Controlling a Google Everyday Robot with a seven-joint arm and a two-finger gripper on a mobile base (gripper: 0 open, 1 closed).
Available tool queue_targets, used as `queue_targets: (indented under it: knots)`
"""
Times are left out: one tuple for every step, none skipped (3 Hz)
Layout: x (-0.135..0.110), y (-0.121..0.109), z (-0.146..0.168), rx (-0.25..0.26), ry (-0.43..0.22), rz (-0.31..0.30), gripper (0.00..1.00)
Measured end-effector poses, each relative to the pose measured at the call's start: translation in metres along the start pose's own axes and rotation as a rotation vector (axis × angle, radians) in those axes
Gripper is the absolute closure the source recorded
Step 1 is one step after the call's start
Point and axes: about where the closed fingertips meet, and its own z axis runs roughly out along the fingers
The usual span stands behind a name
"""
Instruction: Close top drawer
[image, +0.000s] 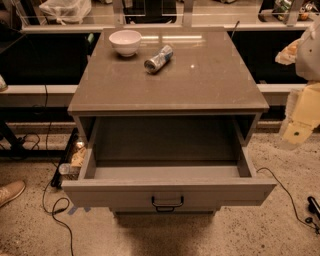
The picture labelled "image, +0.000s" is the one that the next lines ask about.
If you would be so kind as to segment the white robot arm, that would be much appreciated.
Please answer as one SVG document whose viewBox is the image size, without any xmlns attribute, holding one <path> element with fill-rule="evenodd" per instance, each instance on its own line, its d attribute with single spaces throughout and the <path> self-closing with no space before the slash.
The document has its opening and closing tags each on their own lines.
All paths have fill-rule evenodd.
<svg viewBox="0 0 320 256">
<path fill-rule="evenodd" d="M 303 144 L 320 125 L 320 20 L 275 57 L 279 64 L 295 65 L 296 74 L 307 81 L 287 98 L 285 119 L 279 130 L 280 146 L 293 150 Z"/>
</svg>

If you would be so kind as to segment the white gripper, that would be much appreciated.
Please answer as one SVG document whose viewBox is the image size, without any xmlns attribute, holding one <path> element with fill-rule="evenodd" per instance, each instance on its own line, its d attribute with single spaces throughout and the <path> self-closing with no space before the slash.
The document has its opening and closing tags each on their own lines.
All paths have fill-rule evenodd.
<svg viewBox="0 0 320 256">
<path fill-rule="evenodd" d="M 279 146 L 294 150 L 320 125 L 320 83 L 308 83 L 292 90 L 287 99 L 286 118 L 279 130 Z"/>
</svg>

